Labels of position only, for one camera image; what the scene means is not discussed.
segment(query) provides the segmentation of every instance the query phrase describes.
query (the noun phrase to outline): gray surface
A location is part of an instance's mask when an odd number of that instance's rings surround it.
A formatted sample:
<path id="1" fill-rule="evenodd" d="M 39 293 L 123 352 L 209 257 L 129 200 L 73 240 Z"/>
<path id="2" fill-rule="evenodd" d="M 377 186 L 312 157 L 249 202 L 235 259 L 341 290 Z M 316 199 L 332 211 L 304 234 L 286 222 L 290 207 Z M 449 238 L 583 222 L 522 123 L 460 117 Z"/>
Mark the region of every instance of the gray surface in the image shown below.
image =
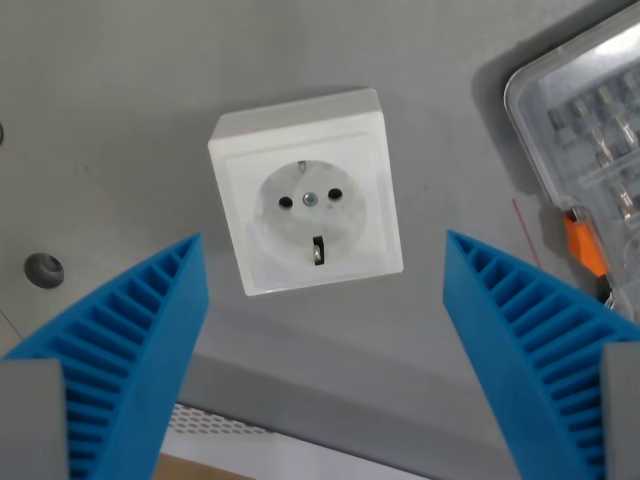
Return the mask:
<path id="1" fill-rule="evenodd" d="M 640 343 L 612 343 L 602 354 L 600 384 L 607 480 L 640 478 Z"/>
<path id="2" fill-rule="evenodd" d="M 58 360 L 0 362 L 0 476 L 66 480 L 67 423 Z"/>
<path id="3" fill-rule="evenodd" d="M 442 306 L 445 231 L 533 261 L 516 199 L 542 266 L 575 282 L 501 92 L 626 3 L 4 0 L 0 309 L 26 335 L 201 230 L 213 307 L 183 401 L 424 475 L 517 478 Z M 385 112 L 404 272 L 247 298 L 206 150 L 217 118 L 355 87 Z M 62 286 L 26 281 L 34 252 Z"/>

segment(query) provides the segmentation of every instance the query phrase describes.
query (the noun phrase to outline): transparent plastic box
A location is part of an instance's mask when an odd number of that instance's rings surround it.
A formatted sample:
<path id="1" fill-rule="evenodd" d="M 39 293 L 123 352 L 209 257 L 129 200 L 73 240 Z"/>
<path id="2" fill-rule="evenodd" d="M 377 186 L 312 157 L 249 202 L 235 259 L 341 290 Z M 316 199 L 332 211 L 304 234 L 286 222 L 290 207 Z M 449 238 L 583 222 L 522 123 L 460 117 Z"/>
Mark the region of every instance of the transparent plastic box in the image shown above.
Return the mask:
<path id="1" fill-rule="evenodd" d="M 640 4 L 519 70 L 505 105 L 550 200 L 588 222 L 640 320 Z"/>

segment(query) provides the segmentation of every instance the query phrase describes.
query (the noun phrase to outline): power outlet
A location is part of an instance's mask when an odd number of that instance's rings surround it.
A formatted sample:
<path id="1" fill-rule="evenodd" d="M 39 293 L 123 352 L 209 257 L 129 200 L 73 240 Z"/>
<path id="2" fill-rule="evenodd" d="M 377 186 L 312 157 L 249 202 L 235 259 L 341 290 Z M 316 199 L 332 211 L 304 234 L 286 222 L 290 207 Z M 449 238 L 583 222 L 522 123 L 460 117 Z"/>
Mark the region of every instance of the power outlet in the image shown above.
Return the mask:
<path id="1" fill-rule="evenodd" d="M 223 115 L 209 152 L 247 295 L 402 271 L 375 90 Z"/>

